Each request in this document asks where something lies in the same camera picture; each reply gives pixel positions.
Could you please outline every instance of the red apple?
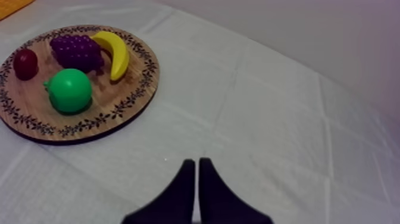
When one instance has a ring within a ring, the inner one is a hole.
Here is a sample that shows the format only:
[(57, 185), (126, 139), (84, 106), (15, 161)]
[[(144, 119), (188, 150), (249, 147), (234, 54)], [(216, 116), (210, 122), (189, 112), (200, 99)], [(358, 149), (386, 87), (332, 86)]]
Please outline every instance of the red apple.
[(21, 80), (29, 80), (38, 73), (38, 57), (29, 49), (22, 49), (15, 55), (15, 75)]

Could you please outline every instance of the black object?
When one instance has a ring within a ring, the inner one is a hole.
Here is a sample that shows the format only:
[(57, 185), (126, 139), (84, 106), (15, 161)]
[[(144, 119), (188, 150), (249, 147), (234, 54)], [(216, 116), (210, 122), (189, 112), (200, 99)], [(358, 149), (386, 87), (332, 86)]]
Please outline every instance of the black object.
[(170, 185), (122, 224), (190, 224), (195, 200), (195, 162), (185, 160)]
[[(122, 224), (190, 224), (194, 199), (195, 162), (185, 160), (164, 192)], [(273, 224), (229, 189), (209, 158), (200, 159), (199, 203), (203, 224)]]
[(273, 224), (229, 189), (209, 158), (200, 159), (199, 203), (203, 224)]

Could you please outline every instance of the grape cluster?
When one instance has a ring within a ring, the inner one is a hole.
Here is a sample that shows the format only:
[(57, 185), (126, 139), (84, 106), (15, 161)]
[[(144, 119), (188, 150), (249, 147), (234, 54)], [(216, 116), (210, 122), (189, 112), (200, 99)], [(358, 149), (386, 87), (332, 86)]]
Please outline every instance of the grape cluster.
[(79, 69), (84, 73), (104, 65), (100, 46), (88, 35), (65, 35), (54, 38), (50, 46), (60, 65), (65, 69)]

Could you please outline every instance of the white table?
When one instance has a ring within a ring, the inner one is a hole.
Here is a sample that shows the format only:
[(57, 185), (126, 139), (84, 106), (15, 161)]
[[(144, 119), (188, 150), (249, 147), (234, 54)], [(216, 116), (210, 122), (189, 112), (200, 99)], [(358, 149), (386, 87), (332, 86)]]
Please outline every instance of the white table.
[(1, 60), (49, 29), (104, 24), (142, 38), (161, 68), (149, 107), (100, 140), (39, 145), (1, 123), (0, 223), (120, 223), (200, 157), (278, 224), (400, 223), (398, 124), (246, 37), (170, 7), (106, 2), (37, 0), (0, 22)]

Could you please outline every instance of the wooden plate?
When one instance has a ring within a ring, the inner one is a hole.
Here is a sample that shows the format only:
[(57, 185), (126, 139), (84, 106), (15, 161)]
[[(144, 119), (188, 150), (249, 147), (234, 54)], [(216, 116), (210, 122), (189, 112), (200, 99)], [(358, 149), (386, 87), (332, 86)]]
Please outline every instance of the wooden plate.
[[(83, 113), (64, 116), (53, 109), (43, 82), (63, 68), (52, 56), (49, 42), (62, 35), (94, 35), (106, 30), (119, 35), (130, 52), (129, 68), (117, 83), (110, 82), (111, 60), (102, 56), (102, 71), (91, 71), (92, 105)], [(16, 52), (28, 48), (39, 60), (38, 74), (28, 80), (16, 78)], [(17, 133), (44, 142), (68, 142), (102, 135), (131, 121), (152, 99), (158, 85), (158, 61), (142, 40), (108, 26), (64, 27), (33, 38), (13, 52), (0, 68), (0, 116)]]

